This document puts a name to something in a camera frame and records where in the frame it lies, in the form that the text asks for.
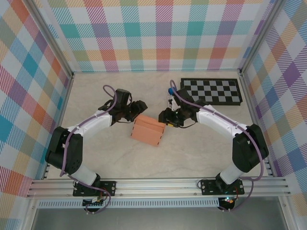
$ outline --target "black bracket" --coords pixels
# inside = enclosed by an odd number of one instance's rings
[[[107,190],[111,196],[115,196],[116,181],[100,181],[100,188]],[[74,184],[73,196],[100,196],[100,191],[96,189],[90,189],[79,183]]]
[[[216,180],[201,180],[200,181],[201,194],[207,195],[243,195],[244,187],[242,180],[236,180],[230,187],[226,188],[224,192],[216,186]]]

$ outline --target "black and white checkerboard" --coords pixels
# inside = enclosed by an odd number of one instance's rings
[[[181,88],[186,88],[195,101],[204,99],[211,105],[240,105],[242,96],[237,79],[182,78]]]

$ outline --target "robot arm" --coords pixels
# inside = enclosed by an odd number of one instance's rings
[[[222,115],[202,99],[195,102],[185,89],[180,89],[176,91],[176,93],[186,101],[197,104],[204,109],[200,109],[182,102],[176,95],[174,95],[174,101],[176,102],[176,105],[180,106],[180,108],[175,111],[170,108],[162,111],[159,115],[159,122],[163,122],[174,127],[182,127],[184,121],[191,118],[195,122],[211,127],[232,141],[233,162],[215,178],[215,185],[221,193],[225,193],[227,189],[233,186],[233,183],[235,183],[240,176],[249,172],[260,162],[254,145],[238,127],[243,128],[252,136],[261,152],[263,159],[269,155],[259,126],[255,124],[247,126],[238,123],[231,118]]]
[[[61,169],[63,165],[64,148],[68,135],[76,128],[72,134],[67,148],[67,157],[65,164],[65,173],[86,185],[100,187],[100,176],[83,163],[83,142],[93,137],[101,130],[114,125],[121,118],[127,121],[134,119],[142,113],[147,106],[142,101],[132,101],[129,91],[117,89],[117,102],[115,106],[108,112],[101,115],[110,108],[109,104],[113,104],[114,100],[109,100],[103,106],[98,108],[93,116],[86,119],[86,122],[76,124],[69,128],[57,127],[51,137],[50,144],[46,153],[45,160],[54,167]]]

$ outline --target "wooden block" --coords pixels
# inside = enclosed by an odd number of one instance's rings
[[[144,143],[158,146],[165,129],[165,124],[156,119],[139,115],[134,122],[131,137]]]

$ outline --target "marble floor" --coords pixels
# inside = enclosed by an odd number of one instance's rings
[[[146,102],[143,114],[158,118],[167,107],[167,89],[173,79],[238,78],[235,71],[120,72],[76,74],[62,126],[69,127],[91,116],[109,96],[102,87],[109,84],[132,93],[133,100]],[[215,106],[228,117],[251,124],[244,98],[240,106]],[[232,143],[211,128],[196,124],[187,129],[167,126],[159,147],[130,138],[133,124],[116,123],[83,145],[83,162],[102,178],[214,177],[232,161]],[[247,173],[258,176],[260,166]],[[48,178],[59,178],[51,167]]]

